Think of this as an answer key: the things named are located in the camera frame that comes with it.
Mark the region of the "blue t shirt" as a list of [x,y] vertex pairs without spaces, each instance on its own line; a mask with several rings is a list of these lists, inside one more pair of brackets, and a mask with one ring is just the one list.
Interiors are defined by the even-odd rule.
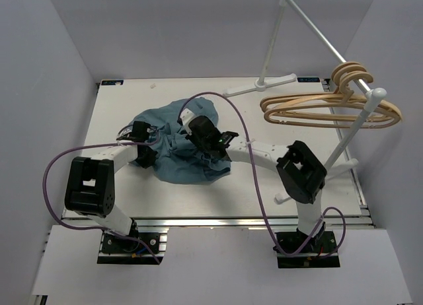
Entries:
[[157,152],[153,171],[158,179],[172,184],[212,183],[231,171],[231,163],[216,160],[199,151],[186,138],[178,123],[178,114],[185,99],[143,111],[134,120],[144,121],[155,127],[159,141],[151,148]]

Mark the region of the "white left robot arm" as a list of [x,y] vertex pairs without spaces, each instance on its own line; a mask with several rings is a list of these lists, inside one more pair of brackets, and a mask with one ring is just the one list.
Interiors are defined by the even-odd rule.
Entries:
[[115,204],[115,173],[131,162],[149,168],[156,158],[156,151],[141,145],[117,145],[92,157],[75,157],[65,191],[65,208],[117,233],[117,244],[124,251],[134,251],[140,237],[133,231],[133,220]]

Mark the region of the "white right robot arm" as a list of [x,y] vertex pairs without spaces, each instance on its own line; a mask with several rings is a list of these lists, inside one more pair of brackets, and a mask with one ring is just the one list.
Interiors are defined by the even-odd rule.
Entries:
[[285,146],[248,141],[232,131],[220,132],[208,117],[197,116],[187,108],[180,122],[187,139],[212,158],[254,164],[277,172],[285,192],[296,202],[299,245],[312,252],[322,244],[321,190],[327,170],[305,143],[295,141]]

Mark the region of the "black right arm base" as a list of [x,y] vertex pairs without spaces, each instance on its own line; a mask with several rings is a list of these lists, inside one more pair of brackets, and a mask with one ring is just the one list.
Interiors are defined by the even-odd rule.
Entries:
[[[277,232],[276,238],[287,253],[293,253],[303,243],[306,236],[301,237],[297,232]],[[288,257],[281,254],[276,246],[273,250],[276,253],[279,269],[340,268],[338,253],[329,255],[336,248],[336,244],[334,232],[324,231],[317,243],[311,239],[295,256]]]

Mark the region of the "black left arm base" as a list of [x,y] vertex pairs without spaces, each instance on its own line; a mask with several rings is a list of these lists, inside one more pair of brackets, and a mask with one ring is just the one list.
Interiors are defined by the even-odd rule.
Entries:
[[165,253],[165,234],[148,230],[131,230],[149,248],[133,240],[121,239],[104,232],[101,237],[97,263],[100,265],[158,265]]

